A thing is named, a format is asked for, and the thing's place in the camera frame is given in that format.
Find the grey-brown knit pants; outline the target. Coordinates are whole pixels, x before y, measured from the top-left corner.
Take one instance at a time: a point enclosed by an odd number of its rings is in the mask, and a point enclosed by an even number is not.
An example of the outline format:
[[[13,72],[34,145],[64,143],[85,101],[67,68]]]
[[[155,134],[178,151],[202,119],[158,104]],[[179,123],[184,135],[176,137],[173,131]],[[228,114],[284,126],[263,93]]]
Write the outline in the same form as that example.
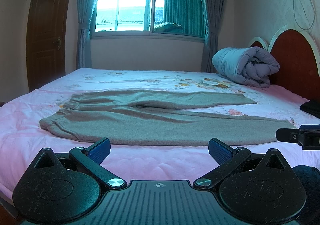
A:
[[[40,126],[79,142],[109,138],[112,144],[146,146],[206,146],[211,138],[227,145],[256,145],[274,142],[278,129],[292,127],[287,120],[204,111],[250,103],[231,93],[106,90],[72,96]]]

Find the black item on bed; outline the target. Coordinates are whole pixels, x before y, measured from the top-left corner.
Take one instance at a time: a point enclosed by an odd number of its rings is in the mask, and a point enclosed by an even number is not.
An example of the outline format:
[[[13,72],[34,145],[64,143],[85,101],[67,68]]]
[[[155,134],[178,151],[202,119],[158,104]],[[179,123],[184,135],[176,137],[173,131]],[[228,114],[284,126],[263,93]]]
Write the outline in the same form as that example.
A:
[[[300,108],[301,111],[311,114],[316,118],[320,118],[320,102],[317,100],[310,100],[303,103]]]

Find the red white wooden headboard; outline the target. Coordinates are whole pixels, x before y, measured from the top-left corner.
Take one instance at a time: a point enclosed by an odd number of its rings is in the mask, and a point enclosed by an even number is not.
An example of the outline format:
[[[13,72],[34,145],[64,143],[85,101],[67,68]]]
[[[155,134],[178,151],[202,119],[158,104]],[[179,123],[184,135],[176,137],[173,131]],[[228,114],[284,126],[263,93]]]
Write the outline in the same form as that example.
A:
[[[305,30],[288,24],[274,34],[270,43],[255,37],[248,46],[266,48],[280,64],[279,72],[270,76],[273,85],[319,101],[319,48]]]

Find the rolled lilac blue quilt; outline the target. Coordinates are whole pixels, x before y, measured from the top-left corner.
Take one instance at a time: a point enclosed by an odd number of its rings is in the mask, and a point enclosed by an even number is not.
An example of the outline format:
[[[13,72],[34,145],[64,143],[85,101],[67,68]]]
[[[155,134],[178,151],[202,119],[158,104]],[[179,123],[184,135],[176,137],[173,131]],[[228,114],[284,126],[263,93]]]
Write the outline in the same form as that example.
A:
[[[265,49],[223,48],[212,58],[217,72],[231,81],[252,87],[270,86],[269,76],[279,72],[280,65]]]

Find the dark brown wooden door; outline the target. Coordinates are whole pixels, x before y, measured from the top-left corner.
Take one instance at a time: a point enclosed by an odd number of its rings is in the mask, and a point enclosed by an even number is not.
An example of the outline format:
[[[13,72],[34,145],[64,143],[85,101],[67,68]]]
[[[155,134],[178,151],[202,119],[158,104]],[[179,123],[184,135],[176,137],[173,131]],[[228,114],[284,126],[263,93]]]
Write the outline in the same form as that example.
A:
[[[65,34],[69,0],[31,0],[26,62],[29,91],[65,75]]]

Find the right grey-blue curtain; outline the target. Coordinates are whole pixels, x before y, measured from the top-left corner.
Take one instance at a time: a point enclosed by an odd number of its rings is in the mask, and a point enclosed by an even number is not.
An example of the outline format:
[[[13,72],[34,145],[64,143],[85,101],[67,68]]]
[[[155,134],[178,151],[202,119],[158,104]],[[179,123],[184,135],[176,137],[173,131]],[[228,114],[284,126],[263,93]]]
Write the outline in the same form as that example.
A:
[[[215,72],[212,58],[218,51],[218,34],[221,27],[223,9],[226,0],[201,1],[205,25],[201,71],[212,73]]]

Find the grey-blue curtain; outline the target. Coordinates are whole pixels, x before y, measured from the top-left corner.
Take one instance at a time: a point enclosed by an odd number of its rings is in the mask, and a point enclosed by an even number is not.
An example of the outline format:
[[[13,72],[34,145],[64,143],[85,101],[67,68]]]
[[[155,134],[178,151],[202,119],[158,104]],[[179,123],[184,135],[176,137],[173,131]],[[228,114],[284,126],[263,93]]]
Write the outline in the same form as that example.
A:
[[[201,71],[212,73],[215,72],[212,58],[218,51],[218,34],[221,27],[223,9],[226,0],[201,1],[205,25]]]
[[[97,0],[77,0],[78,45],[76,67],[91,68],[91,19]]]

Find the left grey-blue curtain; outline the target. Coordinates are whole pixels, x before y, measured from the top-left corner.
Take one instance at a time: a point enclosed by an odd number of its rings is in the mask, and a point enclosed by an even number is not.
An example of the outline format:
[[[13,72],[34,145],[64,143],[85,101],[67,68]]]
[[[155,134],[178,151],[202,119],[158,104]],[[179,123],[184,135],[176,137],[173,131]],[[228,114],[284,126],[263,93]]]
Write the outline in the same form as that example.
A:
[[[91,68],[91,19],[97,0],[77,0],[78,45],[76,67]]]

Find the window with metal frame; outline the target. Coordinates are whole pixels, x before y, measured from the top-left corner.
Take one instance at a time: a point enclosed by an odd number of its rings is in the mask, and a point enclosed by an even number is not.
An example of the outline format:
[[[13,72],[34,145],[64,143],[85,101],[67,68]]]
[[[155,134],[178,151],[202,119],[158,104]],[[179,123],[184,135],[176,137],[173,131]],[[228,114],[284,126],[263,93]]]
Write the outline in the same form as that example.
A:
[[[98,0],[95,37],[116,34],[164,34],[203,38],[201,0]]]

